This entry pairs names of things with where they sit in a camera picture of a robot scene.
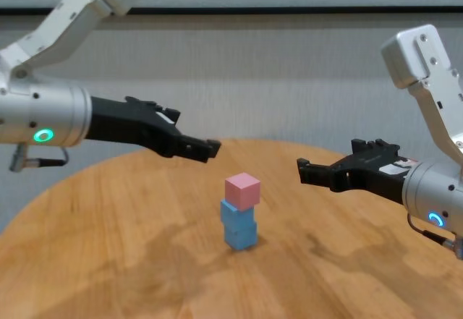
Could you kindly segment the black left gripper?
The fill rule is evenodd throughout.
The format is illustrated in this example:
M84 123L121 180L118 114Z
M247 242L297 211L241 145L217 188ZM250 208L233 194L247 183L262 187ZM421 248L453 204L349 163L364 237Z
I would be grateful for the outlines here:
M215 158L221 142L201 140L176 128L180 111L155 101L126 96L124 101L91 98L92 116L87 140L140 145L160 156L179 156L207 163Z

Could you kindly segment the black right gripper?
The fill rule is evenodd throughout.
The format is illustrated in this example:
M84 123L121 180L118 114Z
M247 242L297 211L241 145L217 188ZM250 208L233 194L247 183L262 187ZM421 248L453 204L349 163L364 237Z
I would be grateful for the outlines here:
M363 190L401 204L404 180L418 161L398 156L400 146L382 139L353 139L351 146L353 154L331 166L298 158L300 183L326 187L332 192Z

